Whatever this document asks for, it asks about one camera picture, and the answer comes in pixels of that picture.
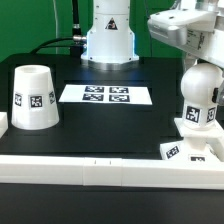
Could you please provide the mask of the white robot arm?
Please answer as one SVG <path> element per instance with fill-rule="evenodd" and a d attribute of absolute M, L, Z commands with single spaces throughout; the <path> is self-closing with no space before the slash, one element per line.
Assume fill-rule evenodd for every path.
<path fill-rule="evenodd" d="M 83 64 L 119 70 L 139 60 L 129 13 L 130 0 L 93 0 Z M 170 9 L 151 14 L 147 26 L 152 38 L 185 53 L 186 69 L 204 60 L 222 68 L 224 76 L 224 0 L 175 0 Z M 224 106 L 224 81 L 214 101 Z"/>

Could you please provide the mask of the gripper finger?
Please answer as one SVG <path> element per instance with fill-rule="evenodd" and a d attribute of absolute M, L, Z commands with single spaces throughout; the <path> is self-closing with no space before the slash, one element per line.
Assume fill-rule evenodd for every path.
<path fill-rule="evenodd" d="M 224 87 L 220 86 L 213 90 L 212 102 L 224 106 Z"/>

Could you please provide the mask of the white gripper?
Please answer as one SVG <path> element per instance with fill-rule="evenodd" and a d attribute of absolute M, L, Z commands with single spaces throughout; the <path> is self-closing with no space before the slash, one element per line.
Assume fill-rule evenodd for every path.
<path fill-rule="evenodd" d="M 224 67 L 224 0 L 175 0 L 147 24 L 154 39 Z"/>

